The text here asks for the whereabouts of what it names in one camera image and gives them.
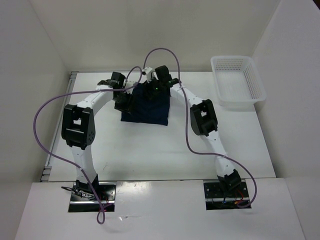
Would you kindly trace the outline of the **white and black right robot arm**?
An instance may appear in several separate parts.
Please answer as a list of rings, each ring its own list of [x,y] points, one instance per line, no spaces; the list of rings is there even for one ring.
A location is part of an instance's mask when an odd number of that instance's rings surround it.
[[[214,164],[219,182],[219,191],[224,198],[232,196],[241,184],[241,177],[235,165],[227,158],[227,152],[218,132],[218,119],[213,102],[193,94],[182,85],[178,78],[173,78],[167,66],[155,69],[145,66],[142,74],[146,77],[144,85],[147,95],[154,97],[164,90],[171,97],[185,104],[188,126],[206,144],[209,154],[214,156]]]

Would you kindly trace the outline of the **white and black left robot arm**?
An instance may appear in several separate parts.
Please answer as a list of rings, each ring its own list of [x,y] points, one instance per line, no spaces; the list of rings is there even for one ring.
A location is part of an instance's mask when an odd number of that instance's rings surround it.
[[[96,137],[95,115],[110,101],[131,97],[139,81],[126,83],[128,78],[113,72],[110,79],[98,82],[96,89],[76,104],[63,108],[61,137],[70,147],[76,166],[76,181],[72,191],[94,200],[100,194],[98,173],[92,156],[92,143]]]

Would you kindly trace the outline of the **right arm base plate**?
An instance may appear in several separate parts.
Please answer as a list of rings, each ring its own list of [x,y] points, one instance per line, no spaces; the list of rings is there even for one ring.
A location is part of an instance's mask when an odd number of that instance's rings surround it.
[[[239,209],[250,202],[247,184],[241,184],[231,192],[224,193],[218,181],[203,183],[206,210],[233,210]]]

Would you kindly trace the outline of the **navy blue shorts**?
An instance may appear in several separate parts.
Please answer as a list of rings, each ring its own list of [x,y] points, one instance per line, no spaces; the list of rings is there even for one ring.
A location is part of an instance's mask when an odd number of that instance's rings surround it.
[[[155,125],[168,125],[170,110],[170,95],[167,92],[160,92],[154,99],[147,99],[144,95],[144,87],[139,83],[134,88],[133,109],[131,113],[122,112],[121,122],[144,123]]]

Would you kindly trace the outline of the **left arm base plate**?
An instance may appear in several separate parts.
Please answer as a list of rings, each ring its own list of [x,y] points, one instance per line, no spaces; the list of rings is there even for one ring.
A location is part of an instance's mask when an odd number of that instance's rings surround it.
[[[98,213],[100,205],[93,193],[76,190],[76,184],[71,191],[70,201],[68,206],[69,213]],[[114,182],[101,182],[97,195],[104,207],[104,212],[115,211],[116,200],[116,184]]]

